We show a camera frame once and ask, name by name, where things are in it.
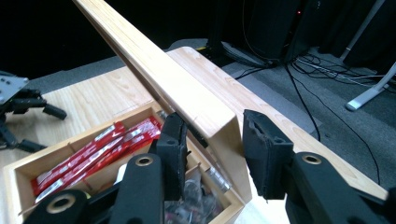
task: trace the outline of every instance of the black clamp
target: black clamp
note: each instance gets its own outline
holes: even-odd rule
[[[286,200],[290,223],[396,223],[396,188],[383,201],[353,189],[323,157],[293,143],[263,114],[245,110],[243,145],[258,194]]]

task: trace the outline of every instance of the black cable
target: black cable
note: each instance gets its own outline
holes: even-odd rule
[[[255,68],[247,69],[247,70],[246,70],[244,73],[242,73],[239,77],[236,77],[235,80],[241,79],[242,77],[246,77],[246,76],[248,76],[248,75],[250,75],[250,74],[252,74],[252,73],[255,73],[255,72],[259,72],[259,71],[261,71],[261,70],[264,70],[263,68],[257,68],[257,69],[255,69],[255,70],[253,70],[253,69],[255,69]]]
[[[303,106],[304,106],[304,108],[305,108],[305,110],[306,110],[306,113],[308,114],[309,118],[312,120],[312,123],[313,123],[314,126],[315,126],[315,130],[316,130],[316,132],[317,132],[317,134],[318,134],[318,141],[320,142],[320,131],[319,131],[318,125],[317,125],[317,123],[315,122],[314,117],[312,116],[311,112],[309,111],[308,106],[306,106],[305,101],[304,101],[304,99],[303,99],[303,96],[300,94],[300,92],[299,92],[299,90],[298,90],[298,88],[297,88],[297,85],[296,85],[296,83],[295,83],[295,81],[294,81],[294,76],[291,74],[291,72],[290,72],[290,70],[289,70],[287,64],[285,64],[285,69],[286,69],[286,71],[287,71],[288,74],[289,74],[291,83],[293,84],[294,89],[296,90],[297,95],[298,95],[298,97],[300,98],[300,101],[301,101],[301,103],[303,104]]]
[[[253,49],[253,47],[250,46],[250,43],[248,42],[246,30],[245,30],[245,4],[246,4],[246,1],[243,0],[243,2],[242,2],[242,33],[243,33],[243,36],[244,36],[245,43],[247,44],[248,48],[249,48],[257,57],[259,57],[259,58],[261,58],[261,59],[264,59],[264,60],[266,60],[266,61],[271,61],[271,62],[273,62],[273,63],[274,63],[274,62],[280,63],[280,60],[279,60],[279,59],[273,59],[273,58],[262,57],[259,53],[257,53],[257,52]]]
[[[249,67],[262,68],[262,69],[276,67],[276,64],[272,61],[266,61],[266,62],[262,61],[262,63],[257,63],[257,62],[253,62],[249,59],[246,59],[246,58],[242,57],[241,55],[237,55],[237,54],[233,53],[226,47],[224,47],[224,49],[225,49],[224,53],[227,57],[229,57],[229,58],[233,59],[234,61],[241,63],[243,65],[246,65]]]
[[[344,81],[344,80],[339,80],[337,78],[340,76],[340,74],[341,75],[347,75],[347,76],[352,76],[352,75],[347,74],[347,73],[343,73],[343,72],[339,72],[339,71],[336,71],[336,70],[324,68],[324,67],[323,68],[328,70],[328,72],[322,71],[321,69],[318,69],[318,68],[314,68],[314,70],[312,70],[312,71],[306,71],[300,65],[298,65],[296,61],[293,61],[293,63],[291,63],[291,67],[294,70],[296,70],[297,72],[299,72],[301,74],[308,75],[309,77],[312,77],[312,78],[328,78],[328,79],[333,79],[334,81],[337,81],[337,82],[340,82],[340,83],[343,83],[343,84],[347,84],[347,85],[358,85],[358,84],[363,84],[364,85],[364,84],[373,83],[372,80],[362,81],[362,82],[359,82],[359,83],[353,82],[353,81],[351,81],[351,80],[349,80],[347,78],[344,78],[344,79],[348,80],[349,82]]]
[[[391,90],[389,90],[388,88],[384,88],[385,89],[385,91],[388,91],[388,92],[390,92],[390,93],[392,93],[392,94],[396,94],[396,91],[391,91]]]
[[[341,65],[341,64],[334,63],[334,62],[332,62],[332,61],[329,61],[329,60],[320,58],[320,57],[317,56],[317,55],[314,55],[314,54],[311,54],[311,53],[306,53],[304,56],[310,56],[310,57],[312,57],[312,58],[318,59],[320,62],[321,62],[321,61],[324,61],[324,62],[333,64],[333,65],[327,65],[327,66],[338,66],[338,67],[343,68],[343,69],[346,70],[346,71],[344,71],[344,72],[339,72],[340,74],[349,75],[349,76],[365,77],[365,75],[360,74],[360,73],[357,73],[357,72],[353,71],[352,69],[350,69],[350,68],[348,68],[348,67],[345,67],[345,66],[343,66],[343,65]]]
[[[376,161],[376,159],[375,159],[375,156],[374,156],[374,154],[373,154],[373,151],[370,149],[370,147],[369,147],[369,145],[367,144],[367,142],[364,141],[363,138],[362,138],[358,133],[356,133],[356,131],[353,130],[352,127],[350,127],[340,116],[338,116],[338,115],[337,115],[334,111],[332,111],[326,104],[324,104],[323,101],[322,101],[317,95],[315,95],[312,91],[310,91],[310,90],[304,85],[303,82],[301,82],[300,80],[298,80],[298,79],[295,78],[295,77],[294,77],[293,79],[296,80],[297,82],[299,82],[299,83],[304,87],[304,89],[305,89],[306,91],[308,91],[308,92],[311,93],[313,96],[315,96],[315,97],[316,97],[316,98],[317,98],[317,99],[318,99],[318,100],[319,100],[330,112],[332,112],[337,118],[339,118],[339,119],[348,127],[348,129],[349,129],[350,131],[352,131],[354,134],[356,134],[356,136],[358,136],[358,138],[363,142],[364,145],[366,145],[366,147],[367,147],[367,149],[368,149],[368,151],[369,151],[369,153],[370,153],[370,155],[371,155],[371,157],[372,157],[372,159],[373,159],[373,162],[374,162],[374,164],[375,164],[376,177],[377,177],[377,184],[378,184],[378,185],[381,185],[378,163],[377,163],[377,161]]]

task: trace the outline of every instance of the red package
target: red package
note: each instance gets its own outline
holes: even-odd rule
[[[76,181],[74,181],[71,185],[76,184],[81,179],[93,175],[112,162],[117,161],[121,157],[129,155],[150,144],[152,140],[160,136],[160,129],[161,124],[154,117],[143,120],[141,123],[128,130],[121,145],[117,146],[110,153],[106,154],[101,160],[99,160],[99,162],[97,162],[92,168],[76,179]]]
[[[89,144],[77,151],[71,157],[61,162],[50,171],[40,175],[31,181],[35,196],[40,194],[44,189],[48,188],[56,180],[75,168],[82,161],[85,161],[100,148],[125,133],[125,127],[121,122],[116,122],[107,128],[104,132],[95,137]]]
[[[110,142],[106,146],[102,147],[101,149],[94,152],[87,160],[83,161],[79,165],[77,165],[73,170],[67,172],[57,181],[52,183],[48,188],[43,190],[38,197],[36,198],[35,202],[38,203],[43,198],[47,197],[51,193],[58,192],[59,190],[65,189],[71,183],[75,182],[77,178],[81,176],[85,171],[89,168],[94,166],[99,160],[101,160],[106,154],[111,152],[116,146],[121,143],[123,137],[119,137],[116,140]]]

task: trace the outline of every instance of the open wooden box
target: open wooden box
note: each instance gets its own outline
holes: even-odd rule
[[[22,223],[22,221],[30,214],[30,212],[21,212],[29,210],[35,204],[35,196],[33,194],[30,180],[36,176],[48,171],[60,161],[68,158],[75,151],[74,148],[81,148],[90,142],[97,134],[102,132],[106,127],[110,126],[115,121],[121,121],[127,128],[132,127],[139,121],[153,115],[156,119],[162,120],[159,114],[163,112],[161,107],[156,103],[141,106],[136,110],[126,113],[119,118],[115,118],[106,122],[97,128],[89,130],[78,136],[65,140],[55,146],[46,148],[36,154],[33,154],[20,161],[14,162],[5,168],[5,178],[7,184],[7,196],[10,207],[8,208],[8,215],[11,223]],[[188,149],[191,154],[188,156],[188,167],[193,168],[199,164],[199,169],[203,175],[203,182],[205,185],[213,189],[219,197],[219,201],[224,210],[211,223],[227,223],[233,222],[241,209],[244,206],[243,200],[233,188],[225,190],[226,187],[219,186],[223,181],[223,177],[219,173],[216,176],[211,175],[211,171],[216,167],[210,162],[202,153],[202,149],[196,146],[195,140],[191,141],[192,137],[188,137]],[[144,147],[135,153],[147,152],[149,147]],[[100,170],[98,173],[90,176],[85,181],[87,184],[79,182],[72,189],[82,189],[91,195],[98,192],[104,185],[113,183],[116,179],[119,167],[126,163],[133,155],[122,158],[119,161],[112,163],[106,168]]]

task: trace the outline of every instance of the light wood surface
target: light wood surface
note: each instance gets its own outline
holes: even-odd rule
[[[158,94],[161,101],[193,124],[235,190],[249,202],[248,169],[235,113],[105,1],[75,3],[139,80],[144,80],[155,99]]]

